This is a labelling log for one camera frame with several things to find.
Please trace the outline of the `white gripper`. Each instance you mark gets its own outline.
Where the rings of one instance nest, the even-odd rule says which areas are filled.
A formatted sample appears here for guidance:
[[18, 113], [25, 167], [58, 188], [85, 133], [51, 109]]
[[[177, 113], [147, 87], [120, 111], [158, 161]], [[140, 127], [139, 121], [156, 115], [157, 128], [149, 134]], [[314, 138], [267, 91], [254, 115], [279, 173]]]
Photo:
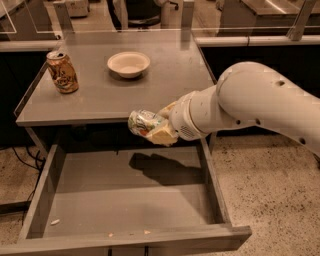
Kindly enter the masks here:
[[170, 146], [178, 141], [178, 136], [186, 141], [206, 137], [206, 134], [195, 126], [191, 117], [191, 100], [195, 94], [195, 91], [188, 93], [177, 102], [162, 108], [158, 115], [169, 118], [172, 126], [168, 120], [164, 120], [146, 135], [146, 139], [156, 145]]

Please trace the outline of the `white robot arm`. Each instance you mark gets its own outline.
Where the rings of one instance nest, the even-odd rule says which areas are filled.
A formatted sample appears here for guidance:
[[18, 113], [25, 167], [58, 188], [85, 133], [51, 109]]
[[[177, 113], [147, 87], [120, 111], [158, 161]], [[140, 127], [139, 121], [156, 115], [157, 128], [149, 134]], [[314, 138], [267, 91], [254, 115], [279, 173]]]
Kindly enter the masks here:
[[170, 104], [148, 133], [154, 144], [192, 141], [221, 130], [252, 126], [282, 134], [320, 156], [320, 99], [256, 62], [225, 70], [216, 85]]

